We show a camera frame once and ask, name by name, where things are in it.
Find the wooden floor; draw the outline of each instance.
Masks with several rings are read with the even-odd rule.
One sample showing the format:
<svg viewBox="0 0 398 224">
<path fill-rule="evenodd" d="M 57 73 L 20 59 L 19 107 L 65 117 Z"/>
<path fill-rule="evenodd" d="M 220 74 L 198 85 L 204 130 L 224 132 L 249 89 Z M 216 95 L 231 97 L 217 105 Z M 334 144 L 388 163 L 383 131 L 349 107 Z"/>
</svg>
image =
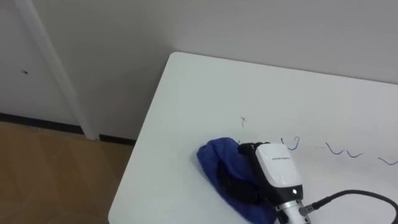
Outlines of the wooden floor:
<svg viewBox="0 0 398 224">
<path fill-rule="evenodd" d="M 131 146 L 0 122 L 0 223 L 108 223 Z"/>
</svg>

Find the baseboard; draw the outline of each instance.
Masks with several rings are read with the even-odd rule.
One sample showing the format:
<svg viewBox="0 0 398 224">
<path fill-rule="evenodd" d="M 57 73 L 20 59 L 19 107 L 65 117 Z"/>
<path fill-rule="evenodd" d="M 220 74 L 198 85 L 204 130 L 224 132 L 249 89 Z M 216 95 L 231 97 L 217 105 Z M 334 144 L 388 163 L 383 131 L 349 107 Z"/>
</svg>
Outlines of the baseboard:
<svg viewBox="0 0 398 224">
<path fill-rule="evenodd" d="M 125 139 L 125 138 L 119 138 L 119 137 L 114 137 L 114 136 L 107 136 L 105 134 L 99 134 L 99 140 L 103 141 L 103 142 L 125 144 L 128 146 L 134 146 L 136 144 L 136 140 L 133 140 L 133 139 Z"/>
<path fill-rule="evenodd" d="M 22 116 L 16 116 L 4 113 L 0 113 L 0 121 L 14 123 L 14 124 L 28 125 L 38 128 L 51 129 L 56 131 L 64 131 L 68 133 L 84 134 L 81 127 L 77 125 L 63 124 L 63 123 L 45 121 L 42 119 L 35 119 L 35 118 L 26 118 Z"/>
</svg>

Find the cable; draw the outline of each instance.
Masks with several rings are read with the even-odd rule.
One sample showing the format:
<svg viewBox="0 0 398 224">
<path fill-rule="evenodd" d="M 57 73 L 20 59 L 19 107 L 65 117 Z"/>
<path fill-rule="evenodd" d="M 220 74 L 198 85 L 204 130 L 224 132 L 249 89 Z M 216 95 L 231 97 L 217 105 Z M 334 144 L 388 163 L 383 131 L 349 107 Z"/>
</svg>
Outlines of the cable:
<svg viewBox="0 0 398 224">
<path fill-rule="evenodd" d="M 365 190 L 344 190 L 344 191 L 335 193 L 335 194 L 333 194 L 333 195 L 331 195 L 329 197 L 325 197 L 325 198 L 323 198 L 323 199 L 321 199 L 321 200 L 319 200 L 317 202 L 313 202 L 311 205 L 307 205 L 306 207 L 301 208 L 300 209 L 300 213 L 303 216 L 306 216 L 309 213 L 311 213 L 311 212 L 313 212 L 315 210 L 318 210 L 322 206 L 328 204 L 332 200 L 334 200 L 334 199 L 336 199 L 338 197 L 344 196 L 344 195 L 348 195 L 348 194 L 366 195 L 366 196 L 377 198 L 377 199 L 380 199 L 380 200 L 383 200 L 383 201 L 389 203 L 396 210 L 396 217 L 395 217 L 394 221 L 392 221 L 391 224 L 398 224 L 398 205 L 393 200 L 391 200 L 391 199 L 389 199 L 389 198 L 387 198 L 385 196 L 382 196 L 382 195 L 379 195 L 379 194 L 376 194 L 376 193 L 373 193 L 373 192 L 367 192 Z"/>
</svg>

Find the blue towel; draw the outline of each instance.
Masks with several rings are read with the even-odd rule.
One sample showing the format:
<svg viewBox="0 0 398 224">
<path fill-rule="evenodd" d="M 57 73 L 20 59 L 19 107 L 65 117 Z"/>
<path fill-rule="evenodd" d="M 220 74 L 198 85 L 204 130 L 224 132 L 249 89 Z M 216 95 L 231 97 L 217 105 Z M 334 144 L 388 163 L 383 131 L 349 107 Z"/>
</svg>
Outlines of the blue towel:
<svg viewBox="0 0 398 224">
<path fill-rule="evenodd" d="M 238 152 L 238 146 L 239 144 L 231 138 L 211 140 L 198 150 L 199 163 L 217 192 L 245 219 L 256 224 L 273 224 L 276 220 L 273 208 L 264 203 L 259 205 L 241 203 L 231 198 L 218 183 L 217 167 L 218 162 L 222 161 L 231 177 L 256 184 L 249 162 Z"/>
</svg>

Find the door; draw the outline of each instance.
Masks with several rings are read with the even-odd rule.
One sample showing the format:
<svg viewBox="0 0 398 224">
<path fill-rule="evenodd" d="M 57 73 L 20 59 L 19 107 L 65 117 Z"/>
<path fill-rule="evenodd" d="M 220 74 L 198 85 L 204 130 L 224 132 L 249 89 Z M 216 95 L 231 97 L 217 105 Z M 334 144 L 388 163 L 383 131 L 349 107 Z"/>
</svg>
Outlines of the door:
<svg viewBox="0 0 398 224">
<path fill-rule="evenodd" d="M 0 113 L 79 125 L 12 0 L 0 1 Z"/>
</svg>

